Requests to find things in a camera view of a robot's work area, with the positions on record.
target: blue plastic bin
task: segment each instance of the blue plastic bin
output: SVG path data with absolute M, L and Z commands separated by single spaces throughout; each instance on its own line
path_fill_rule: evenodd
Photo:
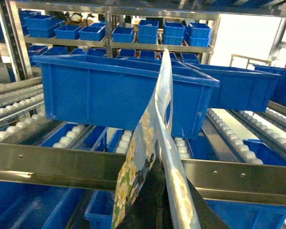
M 0 182 L 0 229 L 64 229 L 82 189 Z
M 140 50 L 139 57 L 144 59 L 156 59 L 156 52 L 148 50 Z
M 104 27 L 86 26 L 79 31 L 80 38 L 85 41 L 100 41 L 104 37 L 103 30 Z
M 140 44 L 157 44 L 158 36 L 138 35 L 138 43 Z
M 259 139 L 246 139 L 244 144 L 255 152 L 258 159 L 261 159 L 265 165 L 286 166 L 286 161 L 275 151 L 270 149 Z
M 195 38 L 209 38 L 211 28 L 204 23 L 189 23 L 189 35 Z
M 160 59 L 162 59 L 163 52 L 160 52 Z M 174 52 L 170 52 L 171 60 L 178 60 Z
M 271 100 L 286 106 L 286 68 L 278 68 L 271 66 L 254 65 L 255 70 L 276 73 L 282 75 L 282 78 L 278 80 L 276 89 L 271 97 Z
M 18 12 L 21 25 L 26 25 L 24 18 L 34 16 L 34 15 L 41 15 L 40 11 L 31 11 L 31 10 L 21 10 Z
M 22 25 L 21 27 L 22 27 L 23 36 L 27 36 L 29 34 L 28 26 Z
M 112 135 L 112 137 L 111 137 L 111 139 L 107 145 L 107 152 L 112 153 L 116 150 L 117 144 L 118 144 L 122 134 L 123 134 L 123 130 L 116 130 L 113 133 L 113 135 Z
M 43 54 L 47 50 L 48 50 L 48 46 L 47 45 L 31 45 L 28 48 L 28 51 L 40 52 L 40 54 Z
M 181 23 L 164 22 L 164 36 L 182 37 L 184 35 L 184 26 Z
M 231 229 L 281 229 L 286 207 L 207 200 L 207 204 Z
M 70 39 L 76 40 L 79 38 L 79 30 L 81 29 L 78 25 L 63 25 L 55 29 L 57 39 Z
M 159 21 L 156 20 L 140 20 L 139 35 L 158 36 Z
M 163 36 L 163 44 L 182 45 L 183 37 Z
M 68 54 L 67 47 L 54 46 L 43 53 L 43 55 L 65 55 Z
M 112 38 L 114 42 L 131 43 L 133 42 L 133 29 L 116 27 L 112 32 Z
M 29 29 L 49 29 L 55 26 L 55 16 L 51 15 L 34 15 L 24 18 Z
M 136 128 L 160 70 L 159 64 L 88 55 L 33 59 L 41 67 L 48 118 L 127 130 Z M 195 138 L 219 81 L 190 68 L 172 70 L 172 136 Z
M 56 26 L 57 26 L 57 27 L 61 27 L 61 26 L 63 26 L 63 25 L 64 25 L 64 23 L 65 23 L 65 21 L 64 21 L 64 20 L 56 20 L 56 22 L 55 22 L 55 24 L 56 24 Z
M 196 47 L 208 47 L 209 46 L 209 38 L 194 38 L 189 37 L 187 43 L 189 46 L 196 46 Z
M 29 55 L 29 60 L 30 60 L 31 67 L 36 64 L 36 63 L 33 61 L 33 56 L 35 56 L 35 55 L 40 55 L 40 54 L 41 54 L 40 52 L 28 51 L 28 55 Z
M 41 37 L 41 38 L 51 38 L 55 36 L 55 31 L 57 26 L 54 25 L 53 27 L 49 29 L 30 29 L 28 27 L 28 31 L 31 37 Z
M 136 49 L 121 49 L 117 58 L 135 57 Z
M 103 56 L 104 56 L 104 53 L 103 53 L 103 52 L 100 52 L 100 51 L 97 51 L 97 50 L 95 50 L 95 49 L 89 49 L 89 50 L 87 51 L 87 55 L 89 55 L 89 56 L 101 56 L 101 57 L 103 57 Z
M 86 52 L 82 49 L 76 48 L 70 53 L 70 55 L 86 55 Z
M 277 74 L 204 64 L 186 64 L 221 82 L 212 93 L 209 107 L 264 112 L 276 87 Z
M 110 229 L 114 200 L 113 192 L 95 191 L 85 211 L 90 229 Z
M 194 53 L 180 53 L 180 59 L 183 63 L 200 63 L 200 60 Z

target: white flower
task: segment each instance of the white flower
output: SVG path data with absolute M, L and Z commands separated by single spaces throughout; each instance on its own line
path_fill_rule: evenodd
M 120 209 L 120 211 L 119 211 L 118 218 L 115 222 L 115 228 L 118 227 L 118 225 L 122 222 L 124 217 L 125 217 L 125 206 L 122 209 Z
M 118 190 L 118 202 L 117 206 L 122 208 L 125 206 L 126 203 L 126 196 L 128 195 L 128 184 L 122 183 L 120 190 Z

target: metal post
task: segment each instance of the metal post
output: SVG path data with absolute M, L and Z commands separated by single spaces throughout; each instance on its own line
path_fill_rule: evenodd
M 106 51 L 107 51 L 107 57 L 113 57 L 112 54 L 112 47 L 111 47 L 111 41 L 112 41 L 112 14 L 111 14 L 111 8 L 110 7 L 104 7 L 105 10 L 105 19 L 106 19 Z
M 14 0 L 0 0 L 0 23 L 16 81 L 31 78 L 31 65 Z

